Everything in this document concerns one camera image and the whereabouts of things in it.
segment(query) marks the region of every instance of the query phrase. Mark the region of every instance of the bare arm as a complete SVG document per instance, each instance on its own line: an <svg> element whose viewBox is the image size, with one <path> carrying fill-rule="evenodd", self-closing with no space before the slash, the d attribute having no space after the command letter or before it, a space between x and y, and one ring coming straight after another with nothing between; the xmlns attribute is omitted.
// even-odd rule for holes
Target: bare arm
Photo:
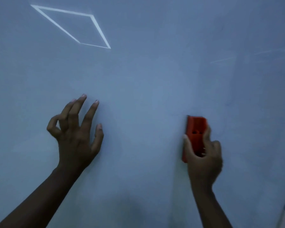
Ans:
<svg viewBox="0 0 285 228"><path fill-rule="evenodd" d="M190 140L184 136L192 192L204 228L232 228L212 191L212 185L222 169L222 154L220 143L210 141L210 133L208 127L203 137L205 157L196 156Z"/></svg>
<svg viewBox="0 0 285 228"><path fill-rule="evenodd" d="M57 211L61 202L100 150L103 132L97 125L95 139L90 145L91 123L99 102L95 101L79 126L78 113L87 98L81 96L65 106L54 116L47 127L57 139L59 164L51 175L27 197L2 222L0 228L44 228Z"/></svg>

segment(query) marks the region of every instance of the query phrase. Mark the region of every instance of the hand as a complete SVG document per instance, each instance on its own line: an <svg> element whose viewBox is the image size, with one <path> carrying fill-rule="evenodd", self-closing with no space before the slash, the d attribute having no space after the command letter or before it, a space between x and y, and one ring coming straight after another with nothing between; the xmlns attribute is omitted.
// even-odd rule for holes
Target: hand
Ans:
<svg viewBox="0 0 285 228"><path fill-rule="evenodd" d="M96 100L92 104L81 126L79 126L78 113L86 99L86 95L82 95L77 100L73 99L64 107L61 114L51 118L46 128L58 141L58 168L71 171L83 171L100 151L104 136L101 124L96 126L95 139L92 145L90 145L92 119L99 105L99 101Z"/></svg>
<svg viewBox="0 0 285 228"><path fill-rule="evenodd" d="M203 134L205 146L204 157L195 155L191 142L187 135L184 135L184 149L188 162L188 174L192 189L211 191L212 185L220 174L223 166L221 144L219 141L210 141L211 129L208 126Z"/></svg>

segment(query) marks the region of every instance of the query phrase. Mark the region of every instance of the person's left hand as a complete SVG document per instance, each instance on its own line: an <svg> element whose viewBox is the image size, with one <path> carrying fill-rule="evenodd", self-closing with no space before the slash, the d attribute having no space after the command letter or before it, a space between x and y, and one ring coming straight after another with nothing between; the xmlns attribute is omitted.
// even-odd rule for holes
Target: person's left hand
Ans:
<svg viewBox="0 0 285 228"><path fill-rule="evenodd" d="M78 113L86 99L87 96L84 94L77 100L73 99L64 107L61 114L51 118L46 128L58 141L58 168L83 171L100 151L104 137L101 124L96 126L95 139L90 144L92 119L99 105L98 100L92 104L79 126Z"/></svg>

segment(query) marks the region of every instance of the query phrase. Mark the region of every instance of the red eraser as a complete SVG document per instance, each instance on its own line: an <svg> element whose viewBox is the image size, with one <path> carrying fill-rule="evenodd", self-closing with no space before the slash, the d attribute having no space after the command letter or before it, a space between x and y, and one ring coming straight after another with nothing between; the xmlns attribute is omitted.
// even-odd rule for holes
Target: red eraser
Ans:
<svg viewBox="0 0 285 228"><path fill-rule="evenodd" d="M207 120L205 118L188 115L186 135L191 141L194 153L199 157L203 157L203 153L205 152L203 133L205 133L206 129ZM185 150L183 150L182 160L184 163L187 163Z"/></svg>

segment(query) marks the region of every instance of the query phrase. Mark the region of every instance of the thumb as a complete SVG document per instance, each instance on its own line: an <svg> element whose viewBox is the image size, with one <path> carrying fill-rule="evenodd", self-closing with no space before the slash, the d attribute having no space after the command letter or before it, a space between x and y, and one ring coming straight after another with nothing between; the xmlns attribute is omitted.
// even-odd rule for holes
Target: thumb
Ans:
<svg viewBox="0 0 285 228"><path fill-rule="evenodd" d="M191 141L189 140L186 134L184 134L183 140L184 140L184 150L185 150L187 159L190 157L195 157L196 155L193 151Z"/></svg>

